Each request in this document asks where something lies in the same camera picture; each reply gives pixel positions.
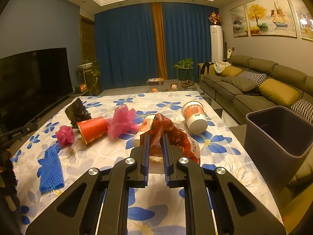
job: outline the white tower air conditioner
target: white tower air conditioner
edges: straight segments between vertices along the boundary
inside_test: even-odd
[[[211,62],[223,61],[223,31],[221,26],[210,26]]]

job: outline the pink plastic bag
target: pink plastic bag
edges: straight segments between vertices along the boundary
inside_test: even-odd
[[[58,143],[61,147],[71,145],[74,143],[73,129],[69,126],[62,125],[55,135],[57,136]]]
[[[122,133],[136,134],[139,126],[133,122],[136,118],[134,109],[128,110],[126,104],[115,109],[112,121],[108,124],[108,135],[111,139],[118,138]]]

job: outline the trash can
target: trash can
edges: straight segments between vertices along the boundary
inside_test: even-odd
[[[244,148],[277,195],[297,173],[313,144],[313,124],[275,106],[246,115]]]

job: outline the black tv screen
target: black tv screen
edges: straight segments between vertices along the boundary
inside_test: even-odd
[[[71,92],[66,48],[0,59],[0,125],[7,131],[26,125]]]

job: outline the curtain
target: curtain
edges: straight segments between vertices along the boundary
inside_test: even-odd
[[[145,84],[158,76],[150,4],[97,13],[94,40],[103,89]]]
[[[214,7],[189,3],[162,3],[168,79],[177,78],[179,60],[192,58],[193,78],[198,82],[198,63],[211,61],[209,14]]]
[[[165,58],[165,39],[163,28],[162,5],[160,2],[151,3],[154,31],[156,37],[156,54],[159,68],[159,77],[167,79],[167,68]]]

